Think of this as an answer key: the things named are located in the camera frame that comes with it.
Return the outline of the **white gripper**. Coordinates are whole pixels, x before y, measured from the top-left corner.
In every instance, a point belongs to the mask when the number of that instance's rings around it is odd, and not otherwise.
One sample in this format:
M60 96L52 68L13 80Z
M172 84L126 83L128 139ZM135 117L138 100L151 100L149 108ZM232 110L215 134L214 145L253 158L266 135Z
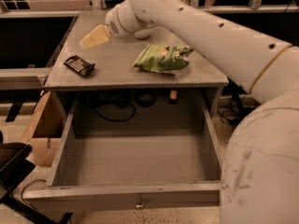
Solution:
M106 14L106 25L96 26L79 41L79 45L82 49L91 49L108 42L110 34L123 38L151 28L154 29L155 26L140 20L133 12L129 0L125 0Z

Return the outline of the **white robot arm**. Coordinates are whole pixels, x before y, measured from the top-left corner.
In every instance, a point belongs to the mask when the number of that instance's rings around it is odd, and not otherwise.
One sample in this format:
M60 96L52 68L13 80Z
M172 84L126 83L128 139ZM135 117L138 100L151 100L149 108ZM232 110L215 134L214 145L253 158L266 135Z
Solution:
M125 0L80 45L153 26L173 32L260 102L226 149L221 224L299 224L298 48L181 0Z

